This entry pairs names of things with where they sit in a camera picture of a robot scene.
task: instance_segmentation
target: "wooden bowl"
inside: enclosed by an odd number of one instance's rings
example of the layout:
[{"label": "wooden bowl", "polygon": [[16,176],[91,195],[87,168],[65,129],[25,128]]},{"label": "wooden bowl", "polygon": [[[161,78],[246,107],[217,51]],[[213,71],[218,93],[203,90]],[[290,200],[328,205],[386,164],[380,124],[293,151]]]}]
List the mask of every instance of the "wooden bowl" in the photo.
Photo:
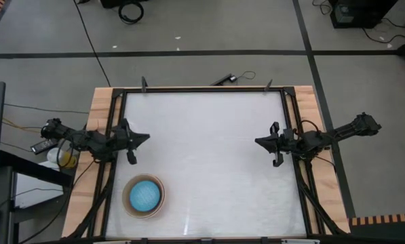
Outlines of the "wooden bowl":
[{"label": "wooden bowl", "polygon": [[[137,211],[136,209],[133,208],[133,206],[130,203],[130,192],[133,189],[133,186],[143,180],[149,180],[154,182],[159,190],[160,190],[160,200],[159,203],[157,204],[157,206],[155,206],[152,210],[150,211]],[[138,176],[135,176],[134,178],[132,178],[127,184],[126,186],[123,188],[122,191],[122,204],[123,207],[126,209],[127,214],[129,214],[132,217],[135,218],[149,218],[151,216],[154,216],[160,209],[161,206],[163,205],[164,199],[166,196],[166,192],[164,190],[164,186],[161,183],[160,179],[150,175],[150,174],[140,174]]]}]

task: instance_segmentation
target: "wooden table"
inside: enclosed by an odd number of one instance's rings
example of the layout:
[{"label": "wooden table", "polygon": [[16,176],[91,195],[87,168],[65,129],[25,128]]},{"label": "wooden table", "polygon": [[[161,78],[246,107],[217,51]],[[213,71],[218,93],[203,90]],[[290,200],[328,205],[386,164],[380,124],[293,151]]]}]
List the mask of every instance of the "wooden table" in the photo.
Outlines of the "wooden table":
[{"label": "wooden table", "polygon": [[[319,128],[324,128],[322,124],[322,118],[318,110],[317,100],[312,86],[295,86],[296,99],[298,102],[298,108],[301,115],[301,119],[313,121]],[[94,92],[94,98],[92,100],[92,106],[88,117],[87,130],[97,129],[99,132],[104,133],[107,126],[107,118],[109,115],[110,104],[112,101],[113,88],[96,88]],[[290,118],[292,125],[295,127],[296,122],[294,120],[294,112],[292,111],[292,101],[287,98],[288,108],[290,108]],[[117,117],[121,106],[120,98],[118,98],[113,125],[117,123]],[[312,125],[308,123],[303,124],[304,131],[314,129]],[[324,151],[319,154],[319,157],[332,161],[332,157],[329,151]],[[86,167],[92,162],[91,154],[83,152],[80,154],[79,166],[77,167],[76,178],[83,172]],[[339,228],[345,232],[350,232],[348,219],[345,214],[344,204],[341,198],[341,192],[339,189],[338,180],[333,166],[321,159],[314,159],[312,161],[312,170],[315,178],[315,185],[317,188],[318,199],[320,204],[327,211],[328,215],[335,221]],[[109,176],[108,164],[104,171],[103,184],[106,182]],[[66,237],[71,234],[75,228],[81,223],[86,213],[92,206],[92,200],[94,198],[94,189],[96,185],[96,179],[98,175],[98,164],[93,164],[84,175],[79,179],[77,185],[71,194],[69,201],[68,211],[66,213],[66,220],[62,231],[62,237]],[[301,162],[301,169],[305,172],[304,163]],[[312,233],[318,234],[315,212],[312,205],[307,200],[308,210],[311,220]],[[94,230],[94,236],[100,235],[100,228],[102,222],[102,213],[104,211],[104,203],[98,211],[96,217],[96,225]]]}]

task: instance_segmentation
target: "blue bowl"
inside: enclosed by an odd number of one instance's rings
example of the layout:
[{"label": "blue bowl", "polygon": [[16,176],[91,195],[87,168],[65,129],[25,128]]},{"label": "blue bowl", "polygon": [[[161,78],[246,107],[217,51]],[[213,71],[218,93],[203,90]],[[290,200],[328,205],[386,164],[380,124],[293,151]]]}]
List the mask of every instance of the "blue bowl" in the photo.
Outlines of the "blue bowl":
[{"label": "blue bowl", "polygon": [[159,202],[160,189],[150,180],[136,183],[130,191],[130,204],[137,211],[151,211]]}]

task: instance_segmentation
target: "concrete floor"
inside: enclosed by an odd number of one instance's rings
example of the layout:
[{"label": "concrete floor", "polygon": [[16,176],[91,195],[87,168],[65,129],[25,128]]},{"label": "concrete floor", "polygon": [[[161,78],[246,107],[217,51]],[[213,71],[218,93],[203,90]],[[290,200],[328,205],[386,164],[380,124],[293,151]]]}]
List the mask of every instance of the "concrete floor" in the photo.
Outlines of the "concrete floor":
[{"label": "concrete floor", "polygon": [[[144,2],[145,17],[124,25],[113,10],[99,2],[80,5],[97,52],[276,49],[305,50],[294,2],[299,2],[314,50],[388,50],[405,43],[368,40],[360,29],[333,29],[311,0],[168,0]],[[405,21],[405,0],[388,13],[396,24]],[[403,33],[386,24],[370,30],[374,38]],[[12,0],[0,21],[0,54],[91,52],[72,0]],[[257,73],[240,85],[314,85],[304,55],[168,56],[101,58],[113,86],[209,85],[227,73]],[[370,138],[340,143],[356,216],[405,213],[405,60],[397,56],[316,56],[317,70],[334,126],[367,112],[383,126]],[[41,108],[89,111],[95,87],[107,86],[95,58],[0,59],[0,81],[7,83],[7,103]],[[59,117],[81,128],[87,115],[48,113],[5,107],[4,117],[24,126],[41,126]],[[3,126],[1,141],[23,148],[40,141],[37,134]],[[16,148],[2,148],[35,162]],[[20,240],[47,224],[56,207],[23,222]],[[64,213],[33,239],[60,237]]]}]

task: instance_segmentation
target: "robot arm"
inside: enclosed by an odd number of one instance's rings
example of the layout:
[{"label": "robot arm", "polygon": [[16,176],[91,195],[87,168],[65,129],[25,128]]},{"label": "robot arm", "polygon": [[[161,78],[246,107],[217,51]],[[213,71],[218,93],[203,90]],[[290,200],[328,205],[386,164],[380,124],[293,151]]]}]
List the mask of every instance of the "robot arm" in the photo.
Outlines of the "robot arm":
[{"label": "robot arm", "polygon": [[265,138],[257,138],[255,142],[269,153],[276,154],[273,166],[279,167],[284,162],[281,152],[291,153],[301,159],[311,160],[333,142],[339,142],[352,136],[373,136],[380,129],[381,126],[370,115],[362,113],[353,122],[336,129],[327,132],[307,131],[294,139],[295,130],[293,129],[285,129],[284,133],[279,136],[277,134],[279,123],[275,122],[270,128],[271,135]]},{"label": "robot arm", "polygon": [[149,134],[134,133],[126,119],[122,119],[118,126],[112,128],[113,136],[107,138],[98,131],[75,130],[61,124],[60,119],[49,119],[41,129],[41,136],[47,139],[65,139],[71,142],[71,147],[78,151],[89,151],[97,163],[112,161],[113,153],[127,149],[130,164],[137,160],[133,150],[136,150]]}]

